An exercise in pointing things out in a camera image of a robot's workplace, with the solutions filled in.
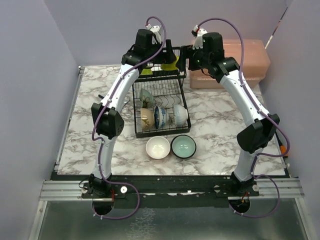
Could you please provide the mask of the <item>yellow-green bowl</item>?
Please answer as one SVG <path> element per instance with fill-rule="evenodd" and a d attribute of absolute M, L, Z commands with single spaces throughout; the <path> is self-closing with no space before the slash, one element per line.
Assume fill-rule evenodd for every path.
<path fill-rule="evenodd" d="M 175 57 L 176 57 L 175 61 L 173 61 L 172 63 L 163 63 L 163 64 L 160 65 L 160 68 L 163 71 L 175 71 L 175 70 L 178 70 L 179 68 L 176 67 L 176 63 L 179 60 L 179 56 L 175 56 Z"/>

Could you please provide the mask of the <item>mint green floral bowl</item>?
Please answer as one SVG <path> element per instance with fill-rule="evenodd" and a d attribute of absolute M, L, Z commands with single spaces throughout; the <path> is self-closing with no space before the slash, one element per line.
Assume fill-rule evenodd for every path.
<path fill-rule="evenodd" d="M 140 89 L 140 94 L 139 94 L 139 99 L 140 99 L 140 107 L 141 108 L 152 108 L 156 105 L 156 101 L 154 99 L 154 96 L 146 89 L 141 88 Z"/>

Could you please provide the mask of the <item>blue floral bowl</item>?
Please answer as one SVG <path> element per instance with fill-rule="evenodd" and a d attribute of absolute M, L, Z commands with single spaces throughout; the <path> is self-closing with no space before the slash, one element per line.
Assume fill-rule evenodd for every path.
<path fill-rule="evenodd" d="M 155 128 L 162 129 L 169 120 L 169 115 L 167 111 L 160 106 L 156 106 L 154 110 L 154 120 L 155 120 Z"/>

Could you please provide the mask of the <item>beige floral bowl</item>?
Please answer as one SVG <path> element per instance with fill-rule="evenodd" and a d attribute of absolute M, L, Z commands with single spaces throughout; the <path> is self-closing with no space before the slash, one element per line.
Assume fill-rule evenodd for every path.
<path fill-rule="evenodd" d="M 148 130 L 155 125 L 154 113 L 147 108 L 140 109 L 140 118 L 143 130 Z"/>

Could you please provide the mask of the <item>orange bowl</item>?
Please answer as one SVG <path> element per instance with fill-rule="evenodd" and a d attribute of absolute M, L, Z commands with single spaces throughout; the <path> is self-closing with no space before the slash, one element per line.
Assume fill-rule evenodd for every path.
<path fill-rule="evenodd" d="M 171 150 L 169 141 L 162 136 L 151 137 L 145 146 L 147 154 L 156 160 L 165 158 Z"/>

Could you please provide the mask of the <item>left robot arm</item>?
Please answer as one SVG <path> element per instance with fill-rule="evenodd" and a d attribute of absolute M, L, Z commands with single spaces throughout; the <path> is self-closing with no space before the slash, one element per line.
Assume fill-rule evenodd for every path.
<path fill-rule="evenodd" d="M 97 196 L 103 198 L 111 192 L 113 183 L 111 161 L 117 137 L 123 131 L 125 122 L 121 111 L 124 100 L 133 83 L 139 78 L 149 62 L 158 64 L 173 63 L 173 53 L 165 53 L 167 31 L 155 27 L 139 29 L 135 43 L 122 56 L 119 73 L 111 89 L 100 103 L 93 103 L 91 114 L 94 122 L 92 140 L 100 141 L 96 162 L 89 176 L 89 186 Z"/>

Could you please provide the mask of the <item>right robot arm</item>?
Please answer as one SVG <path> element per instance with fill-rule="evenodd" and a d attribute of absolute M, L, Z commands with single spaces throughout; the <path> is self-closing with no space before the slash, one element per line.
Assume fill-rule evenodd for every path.
<path fill-rule="evenodd" d="M 192 34 L 195 36 L 194 44 L 181 46 L 175 66 L 180 71 L 206 69 L 230 94 L 244 120 L 245 129 L 236 136 L 240 155 L 229 184 L 230 191 L 240 196 L 254 184 L 255 157 L 273 138 L 280 118 L 277 114 L 270 114 L 260 103 L 235 58 L 225 56 L 220 33 L 201 28 Z"/>

